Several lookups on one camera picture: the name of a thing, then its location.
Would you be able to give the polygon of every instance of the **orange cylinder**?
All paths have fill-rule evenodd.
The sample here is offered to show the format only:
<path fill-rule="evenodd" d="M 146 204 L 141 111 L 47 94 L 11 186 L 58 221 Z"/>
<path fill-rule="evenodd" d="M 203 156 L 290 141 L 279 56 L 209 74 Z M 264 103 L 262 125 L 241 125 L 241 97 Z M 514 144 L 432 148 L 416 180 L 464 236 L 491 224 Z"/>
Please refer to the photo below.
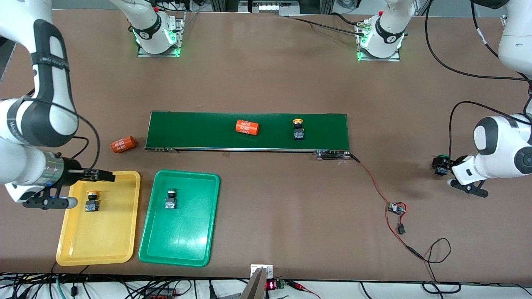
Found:
<path fill-rule="evenodd" d="M 257 135 L 259 133 L 259 124 L 246 120 L 237 120 L 235 130 L 240 133 Z"/>
<path fill-rule="evenodd" d="M 137 147 L 137 143 L 131 136 L 122 138 L 120 140 L 117 140 L 111 143 L 111 149 L 113 149 L 113 151 L 117 154 L 128 151 L 135 147 Z"/>

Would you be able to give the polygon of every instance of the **white bracket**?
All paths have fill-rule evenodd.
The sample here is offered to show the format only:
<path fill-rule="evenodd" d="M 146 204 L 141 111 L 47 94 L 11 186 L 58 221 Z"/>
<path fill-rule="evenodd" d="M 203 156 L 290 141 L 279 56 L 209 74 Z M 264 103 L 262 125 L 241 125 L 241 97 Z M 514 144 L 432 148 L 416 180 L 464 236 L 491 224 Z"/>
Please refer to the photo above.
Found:
<path fill-rule="evenodd" d="M 250 277 L 253 276 L 253 273 L 255 273 L 255 270 L 258 268 L 266 268 L 268 279 L 273 278 L 273 265 L 261 265 L 261 264 L 252 264 L 250 267 Z"/>

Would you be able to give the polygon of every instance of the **table surface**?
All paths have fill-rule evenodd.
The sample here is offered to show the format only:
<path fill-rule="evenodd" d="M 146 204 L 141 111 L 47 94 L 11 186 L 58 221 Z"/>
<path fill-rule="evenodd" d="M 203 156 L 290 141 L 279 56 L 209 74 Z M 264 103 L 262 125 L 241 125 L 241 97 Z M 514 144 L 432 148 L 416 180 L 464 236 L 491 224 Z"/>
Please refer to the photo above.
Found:
<path fill-rule="evenodd" d="M 335 16 L 309 19 L 349 29 Z M 447 151 L 455 103 L 474 100 L 519 112 L 527 85 L 444 69 L 427 50 L 422 18 L 407 29 L 400 63 L 359 62 L 352 35 L 269 14 L 201 13 L 187 28 L 178 59 L 136 58 L 120 11 L 54 11 L 54 21 L 66 41 L 76 108 L 102 139 L 97 167 L 142 176 L 134 257 L 124 264 L 92 265 L 87 272 L 246 277 L 250 264 L 271 263 L 276 276 L 297 279 L 429 280 L 426 265 L 388 230 L 385 203 L 355 161 L 316 161 L 304 153 L 142 149 L 151 110 L 346 113 L 352 152 L 389 200 L 409 205 L 404 241 L 420 253 L 439 237 L 451 242 L 447 261 L 433 266 L 438 280 L 532 283 L 530 177 L 489 180 L 490 195 L 480 198 L 448 187 L 449 177 L 430 168 L 432 158 Z M 499 20 L 479 24 L 496 48 Z M 450 66 L 515 75 L 484 48 L 470 19 L 431 18 L 429 25 L 436 53 Z M 0 96 L 19 97 L 31 88 L 29 55 L 18 47 Z M 489 115 L 470 105 L 457 109 L 454 157 L 474 151 L 472 130 Z M 78 135 L 94 140 L 84 124 Z M 113 153 L 109 144 L 129 135 L 140 148 Z M 81 146 L 73 140 L 55 150 L 68 156 Z M 89 165 L 94 153 L 92 141 L 79 161 Z M 161 169 L 221 178 L 205 268 L 137 258 L 153 177 Z M 23 208 L 3 188 L 0 195 L 0 271 L 48 272 L 64 211 Z M 434 258 L 446 250 L 436 247 Z"/>

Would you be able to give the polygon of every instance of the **plastic tray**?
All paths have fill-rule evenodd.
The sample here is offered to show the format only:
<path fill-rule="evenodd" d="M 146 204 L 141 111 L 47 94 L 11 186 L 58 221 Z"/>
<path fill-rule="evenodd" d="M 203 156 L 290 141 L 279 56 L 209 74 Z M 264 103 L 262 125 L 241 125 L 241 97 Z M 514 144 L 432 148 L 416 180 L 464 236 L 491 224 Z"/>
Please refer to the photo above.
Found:
<path fill-rule="evenodd" d="M 153 181 L 138 257 L 143 262 L 204 267 L 211 256 L 220 178 L 211 173 L 161 170 Z M 177 208 L 167 210 L 168 189 Z"/>
<path fill-rule="evenodd" d="M 133 255 L 140 175 L 113 174 L 115 182 L 79 181 L 70 187 L 78 205 L 65 211 L 55 257 L 59 265 L 124 263 Z M 85 212 L 89 190 L 99 191 L 99 211 Z"/>

